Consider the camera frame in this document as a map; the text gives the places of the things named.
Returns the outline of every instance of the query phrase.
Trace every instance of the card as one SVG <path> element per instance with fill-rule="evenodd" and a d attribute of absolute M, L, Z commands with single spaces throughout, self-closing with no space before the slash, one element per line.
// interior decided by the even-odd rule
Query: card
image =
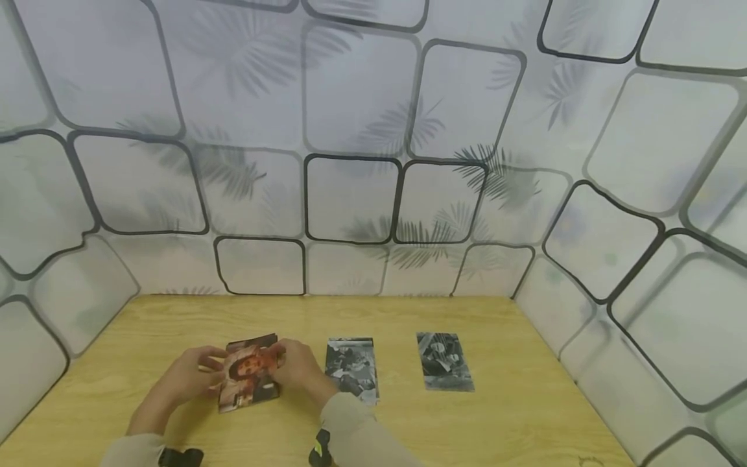
<path fill-rule="evenodd" d="M 226 345 L 229 355 L 223 361 L 226 378 L 220 386 L 219 413 L 280 396 L 279 386 L 270 378 L 277 360 L 267 352 L 277 341 L 277 334 L 268 334 Z"/>
<path fill-rule="evenodd" d="M 429 391 L 474 392 L 459 337 L 450 333 L 418 333 L 418 352 Z"/>
<path fill-rule="evenodd" d="M 379 401 L 372 338 L 329 339 L 324 373 L 335 381 L 340 391 L 355 395 L 362 403 L 375 406 Z"/>

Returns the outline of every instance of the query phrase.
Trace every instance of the sleeve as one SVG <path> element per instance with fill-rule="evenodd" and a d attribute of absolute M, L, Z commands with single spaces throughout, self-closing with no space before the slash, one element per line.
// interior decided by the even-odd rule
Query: sleeve
<path fill-rule="evenodd" d="M 163 436 L 156 434 L 125 436 L 109 447 L 101 467 L 158 467 L 165 447 Z"/>
<path fill-rule="evenodd" d="M 422 467 L 355 396 L 339 392 L 322 409 L 329 452 L 340 467 Z"/>

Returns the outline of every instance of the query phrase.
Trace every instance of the wall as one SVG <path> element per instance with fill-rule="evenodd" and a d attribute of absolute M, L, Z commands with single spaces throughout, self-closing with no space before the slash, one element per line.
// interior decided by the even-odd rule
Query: wall
<path fill-rule="evenodd" d="M 637 464 L 744 465 L 712 3 L 0 2 L 0 438 L 137 294 L 499 294 Z"/>

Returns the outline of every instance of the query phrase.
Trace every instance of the stack of cards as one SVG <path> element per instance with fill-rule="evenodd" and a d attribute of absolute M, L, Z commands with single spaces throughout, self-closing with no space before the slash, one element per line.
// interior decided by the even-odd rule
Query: stack of cards
<path fill-rule="evenodd" d="M 331 338 L 327 341 L 324 373 L 343 392 L 355 395 L 368 406 L 379 401 L 374 340 L 370 337 Z"/>
<path fill-rule="evenodd" d="M 418 352 L 426 389 L 474 391 L 472 376 L 456 334 L 418 333 Z"/>
<path fill-rule="evenodd" d="M 450 333 L 417 333 L 425 387 L 430 391 L 473 392 L 472 376 L 459 337 Z M 277 360 L 267 348 L 278 341 L 277 334 L 226 346 L 226 378 L 220 387 L 218 412 L 277 398 L 279 387 L 270 378 Z M 324 373 L 343 392 L 375 406 L 379 401 L 374 340 L 370 337 L 331 338 L 327 341 Z"/>
<path fill-rule="evenodd" d="M 277 334 L 268 334 L 226 345 L 229 355 L 223 361 L 226 378 L 220 387 L 219 413 L 280 396 L 279 387 L 270 378 L 277 361 L 267 352 L 277 341 Z"/>

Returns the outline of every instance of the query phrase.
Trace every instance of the light wood tabletop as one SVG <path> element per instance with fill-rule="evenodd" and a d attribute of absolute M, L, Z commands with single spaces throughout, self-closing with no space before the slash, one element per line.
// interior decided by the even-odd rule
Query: light wood tabletop
<path fill-rule="evenodd" d="M 458 333 L 475 392 L 426 391 L 415 333 Z M 0 465 L 97 466 L 185 348 L 278 333 L 323 364 L 329 337 L 373 338 L 376 417 L 426 466 L 631 467 L 542 338 L 505 298 L 147 296 L 130 302 L 0 445 Z M 184 405 L 167 443 L 204 466 L 307 466 L 317 414 L 300 395 L 217 413 Z"/>

